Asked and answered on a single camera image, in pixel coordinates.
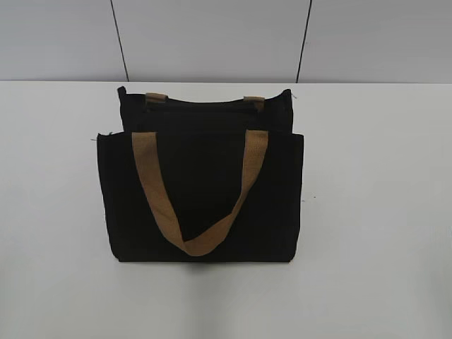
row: white table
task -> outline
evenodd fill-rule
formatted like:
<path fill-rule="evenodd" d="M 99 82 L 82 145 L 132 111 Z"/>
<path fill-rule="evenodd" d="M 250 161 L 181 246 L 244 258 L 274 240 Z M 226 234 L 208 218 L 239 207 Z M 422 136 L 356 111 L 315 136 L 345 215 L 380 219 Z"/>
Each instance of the white table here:
<path fill-rule="evenodd" d="M 126 84 L 297 97 L 294 261 L 207 266 L 111 255 L 91 139 L 120 85 L 0 83 L 0 338 L 452 338 L 452 85 Z"/>

